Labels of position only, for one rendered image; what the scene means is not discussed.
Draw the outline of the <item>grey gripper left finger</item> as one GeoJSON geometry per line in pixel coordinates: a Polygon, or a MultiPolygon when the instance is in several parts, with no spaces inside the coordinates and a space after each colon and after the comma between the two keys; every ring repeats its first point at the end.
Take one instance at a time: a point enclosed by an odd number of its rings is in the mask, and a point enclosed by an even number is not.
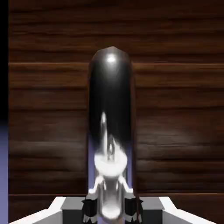
{"type": "Polygon", "coordinates": [[[9,224],[98,224],[97,199],[56,197],[48,209],[9,224]]]}

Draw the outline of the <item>dark wood cabinet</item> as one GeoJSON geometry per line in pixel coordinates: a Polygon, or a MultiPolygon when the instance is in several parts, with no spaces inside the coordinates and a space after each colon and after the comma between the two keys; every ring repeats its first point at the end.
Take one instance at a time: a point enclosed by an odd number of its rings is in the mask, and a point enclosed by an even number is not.
{"type": "Polygon", "coordinates": [[[9,0],[10,63],[224,63],[224,0],[9,0]]]}

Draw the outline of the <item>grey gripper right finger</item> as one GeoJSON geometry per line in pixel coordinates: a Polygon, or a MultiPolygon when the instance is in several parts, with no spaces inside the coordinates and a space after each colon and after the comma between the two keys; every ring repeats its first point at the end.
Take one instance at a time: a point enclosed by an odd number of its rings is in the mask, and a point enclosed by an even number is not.
{"type": "Polygon", "coordinates": [[[124,224],[216,224],[176,208],[168,196],[125,199],[124,224]]]}

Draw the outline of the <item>dark wood cabinet door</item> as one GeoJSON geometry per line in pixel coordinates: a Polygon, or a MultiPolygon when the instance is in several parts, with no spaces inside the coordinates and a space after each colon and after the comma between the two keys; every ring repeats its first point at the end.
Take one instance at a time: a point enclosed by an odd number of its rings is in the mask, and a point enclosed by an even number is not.
{"type": "MultiPolygon", "coordinates": [[[[224,193],[156,193],[141,196],[168,196],[178,209],[224,224],[224,193]]],[[[47,209],[54,198],[52,195],[9,195],[9,222],[47,209]]]]}
{"type": "MultiPolygon", "coordinates": [[[[135,188],[224,192],[224,63],[135,63],[135,188]]],[[[87,188],[86,63],[10,63],[9,193],[87,188]]]]}

